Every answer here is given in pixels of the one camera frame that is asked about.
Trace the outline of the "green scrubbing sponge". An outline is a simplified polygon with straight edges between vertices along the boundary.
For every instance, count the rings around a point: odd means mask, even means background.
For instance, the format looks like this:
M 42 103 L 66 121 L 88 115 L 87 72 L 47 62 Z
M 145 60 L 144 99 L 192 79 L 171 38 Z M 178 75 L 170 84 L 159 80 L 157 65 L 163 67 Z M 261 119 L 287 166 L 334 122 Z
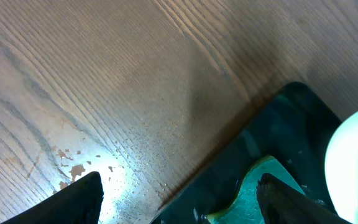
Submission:
M 206 215 L 210 223 L 261 224 L 264 218 L 257 201 L 257 181 L 264 173 L 270 173 L 299 193 L 304 191 L 291 174 L 272 156 L 258 160 L 246 173 L 235 199 L 226 208 Z

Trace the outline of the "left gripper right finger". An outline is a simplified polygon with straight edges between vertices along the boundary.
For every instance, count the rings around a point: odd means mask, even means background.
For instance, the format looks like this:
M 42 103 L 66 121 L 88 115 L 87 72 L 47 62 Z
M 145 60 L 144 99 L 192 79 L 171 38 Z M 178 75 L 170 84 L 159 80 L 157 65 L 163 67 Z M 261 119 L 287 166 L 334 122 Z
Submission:
M 346 224 L 347 221 L 312 202 L 269 173 L 257 183 L 257 202 L 269 224 Z

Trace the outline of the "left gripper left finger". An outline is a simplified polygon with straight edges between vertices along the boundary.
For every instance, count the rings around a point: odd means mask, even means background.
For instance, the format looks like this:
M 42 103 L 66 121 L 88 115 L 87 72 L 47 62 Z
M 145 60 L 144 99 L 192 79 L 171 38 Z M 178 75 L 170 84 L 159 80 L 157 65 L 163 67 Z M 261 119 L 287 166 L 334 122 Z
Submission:
M 97 224 L 103 195 L 101 176 L 93 171 L 3 224 Z

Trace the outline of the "mint plate bottom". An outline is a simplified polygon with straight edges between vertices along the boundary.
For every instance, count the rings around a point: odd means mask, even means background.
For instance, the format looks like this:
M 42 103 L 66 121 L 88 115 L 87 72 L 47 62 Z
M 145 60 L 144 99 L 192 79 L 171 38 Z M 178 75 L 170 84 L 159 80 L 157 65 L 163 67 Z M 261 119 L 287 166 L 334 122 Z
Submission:
M 358 223 L 358 111 L 332 135 L 325 155 L 324 173 L 337 214 Z

